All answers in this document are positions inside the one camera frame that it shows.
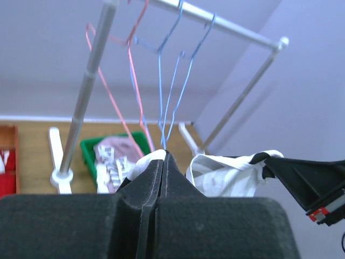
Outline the wide striped tank top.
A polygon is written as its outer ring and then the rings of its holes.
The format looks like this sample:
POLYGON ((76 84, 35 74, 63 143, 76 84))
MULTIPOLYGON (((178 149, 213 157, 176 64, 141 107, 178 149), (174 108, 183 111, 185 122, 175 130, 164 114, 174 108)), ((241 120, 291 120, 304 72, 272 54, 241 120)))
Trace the wide striped tank top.
POLYGON ((161 177, 160 195, 165 197, 253 197, 257 187, 273 177, 264 172, 268 158, 283 158, 283 154, 276 150, 238 157, 198 154, 182 174, 174 156, 159 149, 136 162, 120 189, 147 172, 161 177))

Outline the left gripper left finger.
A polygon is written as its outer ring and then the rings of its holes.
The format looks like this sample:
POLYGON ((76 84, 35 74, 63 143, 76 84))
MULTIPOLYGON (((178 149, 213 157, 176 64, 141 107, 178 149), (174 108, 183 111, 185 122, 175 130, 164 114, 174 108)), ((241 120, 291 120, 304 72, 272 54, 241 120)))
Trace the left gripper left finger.
POLYGON ((1 199, 1 258, 151 258, 163 169, 153 160, 115 194, 1 199))

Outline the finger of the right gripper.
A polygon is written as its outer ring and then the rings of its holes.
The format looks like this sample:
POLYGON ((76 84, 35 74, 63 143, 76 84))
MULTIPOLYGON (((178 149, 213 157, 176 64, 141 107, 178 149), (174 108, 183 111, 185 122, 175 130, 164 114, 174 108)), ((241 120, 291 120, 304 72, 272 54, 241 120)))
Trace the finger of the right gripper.
POLYGON ((277 178, 317 224, 344 219, 344 161, 308 161, 270 157, 265 175, 277 178))

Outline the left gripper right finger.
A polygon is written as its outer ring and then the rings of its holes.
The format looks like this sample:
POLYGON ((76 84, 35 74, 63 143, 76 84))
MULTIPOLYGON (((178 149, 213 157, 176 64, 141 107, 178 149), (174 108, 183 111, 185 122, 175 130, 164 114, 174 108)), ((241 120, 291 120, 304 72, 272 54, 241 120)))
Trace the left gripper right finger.
POLYGON ((206 197, 154 152, 136 164, 137 258, 299 258, 287 216, 267 198, 206 197))

